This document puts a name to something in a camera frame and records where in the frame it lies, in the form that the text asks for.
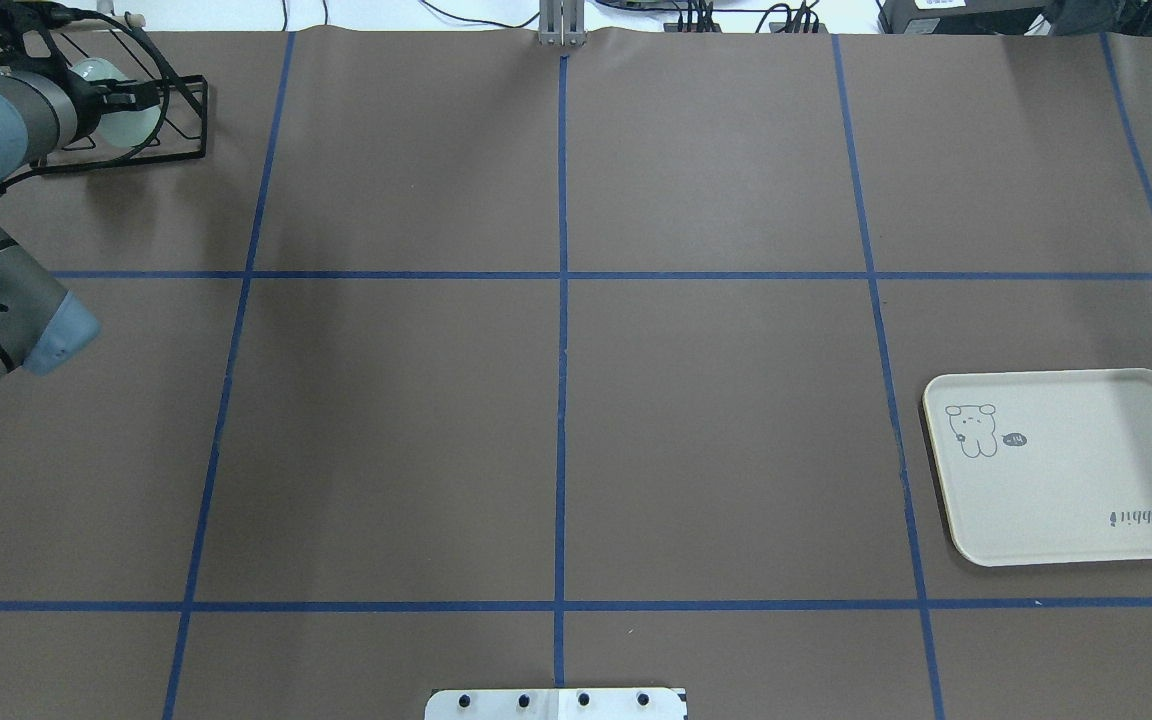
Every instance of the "white tray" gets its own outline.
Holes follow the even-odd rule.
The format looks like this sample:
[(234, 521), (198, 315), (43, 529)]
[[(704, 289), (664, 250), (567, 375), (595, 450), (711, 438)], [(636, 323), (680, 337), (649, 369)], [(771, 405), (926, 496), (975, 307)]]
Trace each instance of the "white tray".
[(1152, 558), (1152, 370), (941, 376), (923, 409), (968, 560)]

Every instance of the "cartoon bear drawing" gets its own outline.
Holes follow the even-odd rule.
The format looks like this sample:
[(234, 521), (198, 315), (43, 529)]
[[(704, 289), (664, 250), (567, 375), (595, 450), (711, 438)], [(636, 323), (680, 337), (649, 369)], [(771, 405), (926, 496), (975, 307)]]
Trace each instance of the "cartoon bear drawing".
[(950, 425), (958, 447), (968, 457), (993, 457), (998, 453), (998, 440), (993, 437), (995, 422), (994, 406), (948, 406), (945, 414), (950, 416)]

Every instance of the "tray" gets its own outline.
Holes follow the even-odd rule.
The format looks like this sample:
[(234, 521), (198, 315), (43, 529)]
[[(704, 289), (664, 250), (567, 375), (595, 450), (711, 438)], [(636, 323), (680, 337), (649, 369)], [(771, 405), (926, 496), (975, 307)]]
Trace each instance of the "tray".
[(923, 410), (968, 560), (1152, 559), (1152, 370), (941, 376)]

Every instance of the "white bracket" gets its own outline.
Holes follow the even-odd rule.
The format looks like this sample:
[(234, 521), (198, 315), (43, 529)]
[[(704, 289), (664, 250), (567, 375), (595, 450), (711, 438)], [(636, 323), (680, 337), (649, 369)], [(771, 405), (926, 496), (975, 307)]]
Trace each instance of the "white bracket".
[(439, 691), (425, 720), (687, 720), (687, 692), (669, 688)]
[(585, 45), (585, 0), (540, 0), (540, 45)]

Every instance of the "gray tabletop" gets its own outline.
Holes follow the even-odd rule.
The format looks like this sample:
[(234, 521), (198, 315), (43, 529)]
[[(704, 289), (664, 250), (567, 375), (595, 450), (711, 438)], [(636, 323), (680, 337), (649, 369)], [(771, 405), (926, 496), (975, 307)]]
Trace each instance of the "gray tabletop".
[(970, 564), (919, 409), (1152, 367), (1152, 40), (159, 43), (209, 158), (0, 202), (105, 324), (0, 386), (0, 717), (1152, 717), (1152, 561)]

